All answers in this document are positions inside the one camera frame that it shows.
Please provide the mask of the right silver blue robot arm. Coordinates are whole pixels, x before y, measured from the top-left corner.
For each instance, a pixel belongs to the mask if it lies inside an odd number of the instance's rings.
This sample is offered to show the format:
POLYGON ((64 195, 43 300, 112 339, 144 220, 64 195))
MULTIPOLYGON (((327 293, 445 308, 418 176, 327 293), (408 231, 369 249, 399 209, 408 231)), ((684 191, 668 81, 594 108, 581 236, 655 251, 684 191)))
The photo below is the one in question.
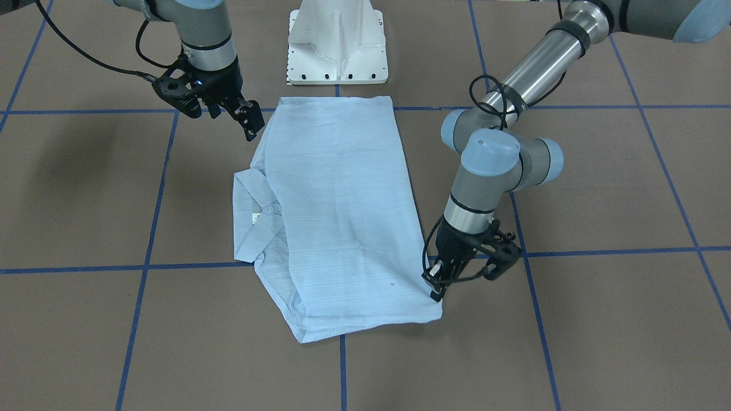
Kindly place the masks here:
POLYGON ((151 80, 156 95, 191 119, 206 105, 216 119, 225 110, 243 128, 248 142, 266 124, 259 102, 246 99, 230 19, 224 1, 115 1, 148 22, 174 24, 181 51, 165 72, 151 80))

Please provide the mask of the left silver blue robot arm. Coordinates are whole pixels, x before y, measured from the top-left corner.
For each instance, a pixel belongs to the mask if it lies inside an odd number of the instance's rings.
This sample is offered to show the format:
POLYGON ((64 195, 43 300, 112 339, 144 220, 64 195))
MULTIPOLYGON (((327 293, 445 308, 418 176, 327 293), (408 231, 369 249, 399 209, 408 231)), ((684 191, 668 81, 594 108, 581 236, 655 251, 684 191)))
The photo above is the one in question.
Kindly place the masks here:
POLYGON ((468 263, 486 255, 477 273, 499 278, 523 255, 515 235, 500 231, 494 213, 502 196, 556 179, 564 165, 559 145, 509 132, 528 109, 559 85, 570 66, 614 32, 703 43, 729 26, 728 1, 573 1, 543 39, 502 80, 490 77, 473 108, 454 110, 442 122, 442 142, 460 155, 444 213, 429 233, 437 256, 422 277, 431 299, 462 283, 468 263))

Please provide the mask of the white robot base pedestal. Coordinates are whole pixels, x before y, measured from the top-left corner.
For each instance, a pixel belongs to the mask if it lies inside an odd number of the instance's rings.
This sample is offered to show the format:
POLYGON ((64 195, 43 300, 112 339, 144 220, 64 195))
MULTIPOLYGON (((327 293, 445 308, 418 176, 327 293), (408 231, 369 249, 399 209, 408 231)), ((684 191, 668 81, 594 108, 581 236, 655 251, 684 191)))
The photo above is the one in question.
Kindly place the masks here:
POLYGON ((383 14, 370 1, 303 1, 290 11, 287 56, 293 86, 386 83, 383 14))

